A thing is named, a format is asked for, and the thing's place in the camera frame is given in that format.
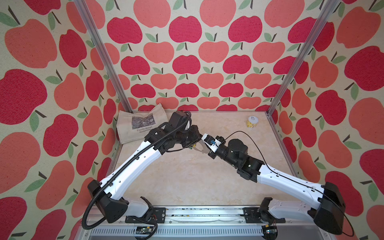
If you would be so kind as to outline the metal key organizer plate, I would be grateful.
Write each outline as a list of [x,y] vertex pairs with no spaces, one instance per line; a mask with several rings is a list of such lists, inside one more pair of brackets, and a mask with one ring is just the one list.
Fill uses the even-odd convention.
[[202,153],[202,154],[205,154],[206,153],[206,150],[205,150],[205,147],[200,144],[200,143],[196,143],[194,145],[192,145],[191,147],[189,147],[191,150],[195,150],[195,151],[198,151],[199,153]]

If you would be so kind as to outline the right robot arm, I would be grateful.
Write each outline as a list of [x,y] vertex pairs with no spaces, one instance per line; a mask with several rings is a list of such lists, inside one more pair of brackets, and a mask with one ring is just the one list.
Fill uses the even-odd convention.
[[335,184],[308,182],[272,168],[248,155],[248,147],[239,139],[226,144],[222,137],[204,134],[202,140],[212,159],[219,157],[224,160],[245,180],[276,188],[300,200],[309,207],[303,211],[304,216],[313,220],[320,229],[334,235],[343,233],[346,204]]

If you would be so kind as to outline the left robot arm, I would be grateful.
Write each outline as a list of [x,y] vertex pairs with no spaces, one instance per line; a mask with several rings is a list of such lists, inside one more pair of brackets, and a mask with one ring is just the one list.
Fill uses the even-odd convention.
[[83,229],[93,229],[104,221],[114,223],[122,216],[150,221],[154,210],[146,198],[128,200],[123,195],[133,181],[169,149],[176,144],[186,149],[202,138],[198,127],[192,125],[191,116],[191,112],[173,112],[168,122],[150,130],[122,166],[100,182],[93,180],[88,184],[92,199],[82,218]]

